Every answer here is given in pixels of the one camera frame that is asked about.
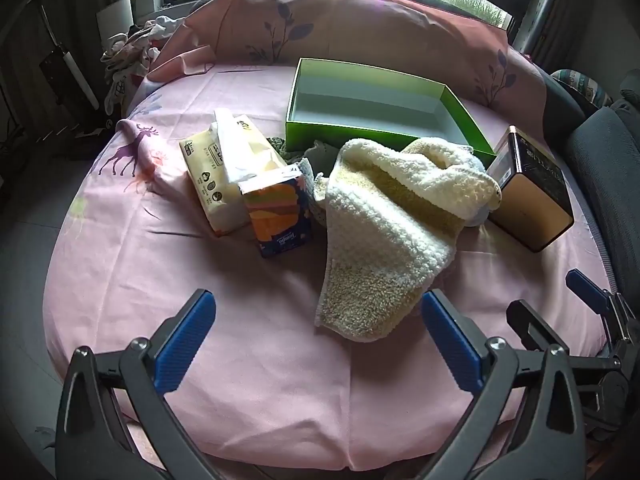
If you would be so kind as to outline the cream soft tissue pack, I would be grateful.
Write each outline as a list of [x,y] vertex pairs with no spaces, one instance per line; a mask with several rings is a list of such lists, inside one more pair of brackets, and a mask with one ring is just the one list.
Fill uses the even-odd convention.
[[179,146],[205,217],[217,236],[250,222],[239,183],[286,165],[245,115],[217,112],[205,131],[181,140]]

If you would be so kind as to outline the green open box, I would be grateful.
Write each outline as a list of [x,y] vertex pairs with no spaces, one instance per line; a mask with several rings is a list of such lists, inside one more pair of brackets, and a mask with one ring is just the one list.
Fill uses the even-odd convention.
[[285,115],[285,148],[340,148],[367,139],[400,151],[413,140],[469,145],[488,167],[495,152],[468,109],[441,82],[387,68],[301,58]]

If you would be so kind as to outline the grey knit cloth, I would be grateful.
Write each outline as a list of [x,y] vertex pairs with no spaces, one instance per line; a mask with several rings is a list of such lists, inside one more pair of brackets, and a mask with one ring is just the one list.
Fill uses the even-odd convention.
[[268,138],[268,142],[288,164],[296,164],[303,174],[309,210],[320,226],[326,227],[326,187],[337,160],[338,148],[315,140],[311,148],[303,152],[290,152],[285,140]]

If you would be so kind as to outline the pink bed sheet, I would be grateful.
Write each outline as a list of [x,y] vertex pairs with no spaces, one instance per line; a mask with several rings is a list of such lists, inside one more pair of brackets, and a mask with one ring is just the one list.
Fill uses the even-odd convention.
[[168,398],[210,455],[292,468],[368,470],[435,452],[470,403],[417,313],[358,344],[314,324],[321,236],[259,255],[251,229],[218,237],[179,141],[216,110],[283,130],[291,66],[222,64],[146,90],[70,204],[44,288],[57,370],[73,351],[119,350],[155,332],[194,290],[216,322]]

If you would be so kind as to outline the striped cushion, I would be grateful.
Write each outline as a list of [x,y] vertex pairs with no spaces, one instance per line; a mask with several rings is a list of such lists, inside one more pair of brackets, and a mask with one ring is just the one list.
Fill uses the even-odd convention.
[[613,103],[611,96],[597,81],[577,70],[563,68],[553,72],[551,77],[570,92],[580,104],[600,108]]

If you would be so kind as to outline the white paper roll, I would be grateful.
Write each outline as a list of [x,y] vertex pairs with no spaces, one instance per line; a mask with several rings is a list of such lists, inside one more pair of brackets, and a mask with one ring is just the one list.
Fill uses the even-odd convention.
[[109,4],[106,8],[96,14],[96,22],[104,49],[110,44],[110,38],[128,32],[129,27],[134,24],[131,1],[118,0]]

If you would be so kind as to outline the pile of white clothes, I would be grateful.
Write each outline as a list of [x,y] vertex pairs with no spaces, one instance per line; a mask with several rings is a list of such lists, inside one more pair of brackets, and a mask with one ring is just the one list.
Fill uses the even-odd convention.
[[130,32],[119,32],[111,38],[111,45],[101,56],[108,84],[103,104],[107,116],[116,110],[128,110],[151,64],[182,22],[182,18],[160,15],[142,27],[134,26]]

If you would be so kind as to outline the cream yellow knit towel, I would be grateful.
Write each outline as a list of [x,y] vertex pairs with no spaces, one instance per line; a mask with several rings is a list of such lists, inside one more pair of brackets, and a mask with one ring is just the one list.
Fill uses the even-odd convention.
[[462,230],[500,206],[501,190],[472,148],[422,138],[402,151],[343,145],[314,181],[326,213],[326,273],[316,323],[342,337],[388,336],[452,263]]

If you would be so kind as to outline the black white stick tool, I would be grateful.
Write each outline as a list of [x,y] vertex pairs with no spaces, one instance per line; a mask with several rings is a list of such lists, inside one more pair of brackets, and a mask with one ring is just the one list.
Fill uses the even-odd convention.
[[52,44],[51,52],[39,65],[47,83],[50,84],[55,96],[70,112],[90,114],[94,110],[98,110],[99,103],[96,95],[70,50],[56,39],[46,9],[41,2],[38,3],[38,11]]

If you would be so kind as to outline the black gold tea tin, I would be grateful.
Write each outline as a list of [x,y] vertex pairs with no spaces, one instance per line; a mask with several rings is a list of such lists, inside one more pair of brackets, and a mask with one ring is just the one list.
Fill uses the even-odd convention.
[[574,224],[561,168],[520,129],[506,129],[488,174],[502,193],[489,219],[530,252],[541,252]]

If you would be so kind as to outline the orange blue tissue box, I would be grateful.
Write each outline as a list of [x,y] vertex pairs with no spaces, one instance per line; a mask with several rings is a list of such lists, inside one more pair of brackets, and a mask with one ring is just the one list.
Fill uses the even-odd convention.
[[239,184],[264,258],[305,245],[311,238],[306,182],[299,166],[262,172]]

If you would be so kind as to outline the pink leaf print pillow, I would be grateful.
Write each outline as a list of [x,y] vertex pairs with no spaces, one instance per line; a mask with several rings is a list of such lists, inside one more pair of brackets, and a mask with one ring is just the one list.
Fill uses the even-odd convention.
[[143,82],[300,58],[433,79],[528,134],[544,132],[544,78],[504,30],[411,0],[210,0],[183,20]]

